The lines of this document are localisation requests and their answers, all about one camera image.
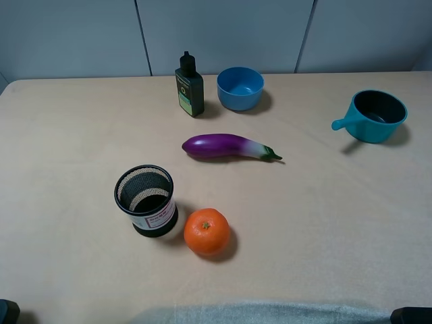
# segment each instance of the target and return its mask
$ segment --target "table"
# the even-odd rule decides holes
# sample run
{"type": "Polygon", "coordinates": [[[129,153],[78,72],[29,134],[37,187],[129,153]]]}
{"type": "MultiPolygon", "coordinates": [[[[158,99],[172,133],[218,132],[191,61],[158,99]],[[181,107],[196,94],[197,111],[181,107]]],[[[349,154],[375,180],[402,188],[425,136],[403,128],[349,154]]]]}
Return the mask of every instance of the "table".
{"type": "MultiPolygon", "coordinates": [[[[156,308],[243,300],[431,306],[432,73],[265,75],[234,113],[205,76],[206,111],[173,76],[21,80],[0,96],[0,298],[35,323],[127,323],[156,308]],[[330,125],[354,93],[388,91],[408,119],[385,144],[330,125]],[[195,161],[197,134],[234,133],[283,163],[195,161]],[[114,185],[165,168],[179,209],[214,207],[235,240],[218,261],[140,236],[114,185]]],[[[174,229],[180,233],[181,228],[174,229]]]]}

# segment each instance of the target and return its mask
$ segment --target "eggplant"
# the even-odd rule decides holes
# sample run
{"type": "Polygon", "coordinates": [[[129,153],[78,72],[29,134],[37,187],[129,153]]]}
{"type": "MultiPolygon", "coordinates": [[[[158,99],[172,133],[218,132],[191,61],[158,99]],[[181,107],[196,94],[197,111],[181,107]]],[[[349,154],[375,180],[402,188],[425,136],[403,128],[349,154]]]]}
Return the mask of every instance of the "eggplant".
{"type": "Polygon", "coordinates": [[[270,147],[233,134],[194,136],[183,143],[182,149],[191,157],[199,159],[240,155],[263,160],[282,160],[270,147]]]}

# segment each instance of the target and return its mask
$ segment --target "bottle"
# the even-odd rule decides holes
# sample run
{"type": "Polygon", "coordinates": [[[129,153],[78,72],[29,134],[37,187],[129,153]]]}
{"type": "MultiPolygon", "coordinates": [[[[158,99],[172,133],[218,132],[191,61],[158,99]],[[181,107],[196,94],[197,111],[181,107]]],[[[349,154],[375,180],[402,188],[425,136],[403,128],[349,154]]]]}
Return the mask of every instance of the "bottle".
{"type": "Polygon", "coordinates": [[[195,57],[184,52],[180,58],[180,69],[175,71],[178,102],[186,113],[195,117],[204,112],[204,81],[196,72],[195,57]]]}

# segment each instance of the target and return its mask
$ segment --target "mesh pencil cup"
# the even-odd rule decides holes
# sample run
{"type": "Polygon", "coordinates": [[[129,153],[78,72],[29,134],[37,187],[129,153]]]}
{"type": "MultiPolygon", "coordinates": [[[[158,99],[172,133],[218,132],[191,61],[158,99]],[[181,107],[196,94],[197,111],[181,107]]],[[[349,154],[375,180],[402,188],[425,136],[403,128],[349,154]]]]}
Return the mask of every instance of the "mesh pencil cup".
{"type": "Polygon", "coordinates": [[[173,180],[164,169],[140,165],[117,181],[114,199],[139,234],[156,238],[168,233],[177,223],[173,189],[173,180]]]}

